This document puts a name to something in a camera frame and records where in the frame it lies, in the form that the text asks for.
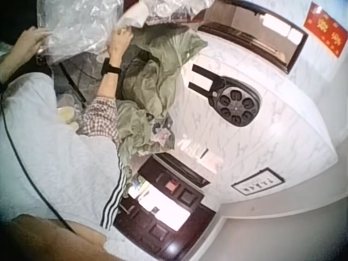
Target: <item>white stripes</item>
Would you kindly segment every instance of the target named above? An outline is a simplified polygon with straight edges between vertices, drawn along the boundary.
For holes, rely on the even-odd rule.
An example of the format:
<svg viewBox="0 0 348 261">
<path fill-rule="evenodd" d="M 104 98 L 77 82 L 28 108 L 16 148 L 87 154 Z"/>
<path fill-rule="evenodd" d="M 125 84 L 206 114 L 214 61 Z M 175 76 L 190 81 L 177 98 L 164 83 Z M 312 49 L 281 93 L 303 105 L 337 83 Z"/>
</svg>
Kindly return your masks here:
<svg viewBox="0 0 348 261">
<path fill-rule="evenodd" d="M 123 195 L 123 191 L 124 191 L 124 188 L 126 185 L 126 179 L 127 179 L 126 175 L 123 172 L 123 164 L 118 152 L 117 152 L 117 157 L 119 159 L 119 171 L 120 171 L 119 180 L 117 181 L 116 188 L 111 194 L 110 199 L 108 200 L 107 204 L 105 205 L 103 209 L 102 221 L 100 224 L 101 227 L 106 229 L 110 229 L 112 224 L 114 223 L 114 219 L 116 217 L 117 209 L 122 199 L 122 195 Z"/>
</svg>

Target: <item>black cable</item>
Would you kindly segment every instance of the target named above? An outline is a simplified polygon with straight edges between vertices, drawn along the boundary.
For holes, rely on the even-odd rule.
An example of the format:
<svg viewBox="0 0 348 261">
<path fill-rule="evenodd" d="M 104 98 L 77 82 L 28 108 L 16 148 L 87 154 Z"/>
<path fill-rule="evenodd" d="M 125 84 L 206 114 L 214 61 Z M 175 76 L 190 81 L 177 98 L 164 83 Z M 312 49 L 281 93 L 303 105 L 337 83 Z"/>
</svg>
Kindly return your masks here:
<svg viewBox="0 0 348 261">
<path fill-rule="evenodd" d="M 86 73 L 83 69 L 79 68 L 77 64 L 75 64 L 74 62 L 72 62 L 71 60 L 67 60 L 69 63 L 71 63 L 76 69 L 78 69 L 82 74 L 86 75 L 87 77 L 90 77 L 92 78 L 93 80 L 96 80 L 96 81 L 101 81 L 102 78 L 100 79 L 97 79 L 95 77 L 93 77 L 92 75 L 89 75 L 88 73 Z"/>
<path fill-rule="evenodd" d="M 85 96 L 83 96 L 83 94 L 80 92 L 78 86 L 72 80 L 72 78 L 68 74 L 68 72 L 67 72 L 66 68 L 64 67 L 64 65 L 62 63 L 59 63 L 58 66 L 61 69 L 64 77 L 67 80 L 67 82 L 70 84 L 72 90 L 75 92 L 75 94 L 77 95 L 78 99 L 80 100 L 82 108 L 85 109 L 86 108 L 86 102 L 87 102 Z"/>
<path fill-rule="evenodd" d="M 12 138 L 10 136 L 10 133 L 7 129 L 7 123 L 6 123 L 6 117 L 5 117 L 5 112 L 4 112 L 4 107 L 3 107 L 3 97 L 4 95 L 1 96 L 1 100 L 0 100 L 0 106 L 1 106 L 1 113 L 4 117 L 4 126 L 5 126 L 5 131 L 7 134 L 7 137 L 10 141 L 11 147 L 15 153 L 15 156 L 24 172 L 24 174 L 26 175 L 27 179 L 29 180 L 29 183 L 33 186 L 34 190 L 36 191 L 36 193 L 38 193 L 38 195 L 40 196 L 40 198 L 45 202 L 45 204 L 48 206 L 48 208 L 56 215 L 56 217 L 59 219 L 59 221 L 68 229 L 70 230 L 72 233 L 76 234 L 76 232 L 71 228 L 71 226 L 61 217 L 61 215 L 54 209 L 54 207 L 47 201 L 47 199 L 44 197 L 44 195 L 39 191 L 39 189 L 36 187 L 36 185 L 34 184 L 34 182 L 32 181 L 32 179 L 30 178 L 26 168 L 23 165 L 23 162 L 20 159 L 20 156 L 18 155 L 18 152 L 15 148 L 15 145 L 12 141 Z"/>
<path fill-rule="evenodd" d="M 81 77 L 82 77 L 82 71 L 83 71 L 83 67 L 85 66 L 85 63 L 82 64 L 82 69 L 80 70 L 80 73 L 78 75 L 78 78 L 77 78 L 77 84 L 80 85 L 80 80 L 81 80 Z"/>
</svg>

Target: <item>person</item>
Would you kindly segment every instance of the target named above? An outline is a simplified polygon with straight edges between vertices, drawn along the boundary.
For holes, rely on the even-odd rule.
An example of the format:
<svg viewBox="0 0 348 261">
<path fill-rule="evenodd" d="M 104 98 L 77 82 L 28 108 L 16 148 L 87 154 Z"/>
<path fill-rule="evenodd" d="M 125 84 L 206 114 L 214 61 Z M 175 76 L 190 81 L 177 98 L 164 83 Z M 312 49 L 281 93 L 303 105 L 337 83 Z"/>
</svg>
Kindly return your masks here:
<svg viewBox="0 0 348 261">
<path fill-rule="evenodd" d="M 0 64 L 3 85 L 48 36 L 48 31 L 34 27 L 21 34 Z M 132 37 L 130 29 L 113 30 L 112 67 L 120 67 Z M 58 120 L 53 80 L 48 75 L 24 74 L 9 83 L 3 94 L 0 218 L 11 238 L 33 260 L 119 260 L 103 250 L 126 182 L 117 153 L 117 80 L 117 73 L 103 76 L 78 134 Z"/>
</svg>

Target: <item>dark wooden door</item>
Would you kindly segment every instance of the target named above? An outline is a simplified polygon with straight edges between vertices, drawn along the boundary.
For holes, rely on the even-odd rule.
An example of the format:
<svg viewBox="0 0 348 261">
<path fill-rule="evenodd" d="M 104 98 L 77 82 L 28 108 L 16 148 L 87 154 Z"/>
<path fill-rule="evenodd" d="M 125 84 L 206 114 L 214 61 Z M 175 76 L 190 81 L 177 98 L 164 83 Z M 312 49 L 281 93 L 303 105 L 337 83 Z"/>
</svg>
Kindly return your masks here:
<svg viewBox="0 0 348 261">
<path fill-rule="evenodd" d="M 132 197 L 123 198 L 114 226 L 138 247 L 160 260 L 181 260 L 215 215 L 200 204 L 203 195 L 150 158 L 139 170 L 165 196 L 190 212 L 178 231 L 158 220 Z"/>
<path fill-rule="evenodd" d="M 157 220 L 137 200 L 124 198 L 121 205 L 121 212 L 114 225 L 143 250 L 157 256 L 173 241 L 176 231 Z"/>
<path fill-rule="evenodd" d="M 174 175 L 152 157 L 138 172 L 155 188 L 190 213 L 198 207 L 204 198 L 202 193 L 186 184 L 185 181 Z"/>
</svg>

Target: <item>white marble wall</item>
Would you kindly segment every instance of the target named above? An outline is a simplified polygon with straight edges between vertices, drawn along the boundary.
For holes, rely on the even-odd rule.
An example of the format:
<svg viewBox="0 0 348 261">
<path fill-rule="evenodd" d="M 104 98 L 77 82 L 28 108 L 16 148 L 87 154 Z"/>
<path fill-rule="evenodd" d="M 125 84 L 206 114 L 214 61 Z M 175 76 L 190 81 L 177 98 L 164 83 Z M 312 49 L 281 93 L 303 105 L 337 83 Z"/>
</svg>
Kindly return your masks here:
<svg viewBox="0 0 348 261">
<path fill-rule="evenodd" d="M 199 33 L 209 46 L 182 69 L 171 108 L 177 142 L 188 137 L 223 159 L 217 174 L 188 157 L 178 147 L 172 154 L 211 181 L 204 188 L 221 202 L 265 196 L 295 186 L 318 175 L 337 161 L 324 121 L 313 101 L 279 69 L 238 45 Z M 237 128 L 222 119 L 207 99 L 187 88 L 188 82 L 210 88 L 211 81 L 193 73 L 198 64 L 222 76 L 253 86 L 262 97 L 259 115 L 247 127 Z M 244 196 L 231 185 L 270 167 L 286 179 L 273 189 Z"/>
<path fill-rule="evenodd" d="M 293 67 L 289 79 L 315 102 L 325 93 L 326 83 L 330 82 L 344 58 L 348 54 L 346 44 L 340 58 L 311 34 L 303 24 L 312 0 L 248 0 L 263 6 L 293 22 L 308 34 L 307 42 Z M 315 0 L 341 26 L 348 29 L 348 2 L 346 0 Z"/>
</svg>

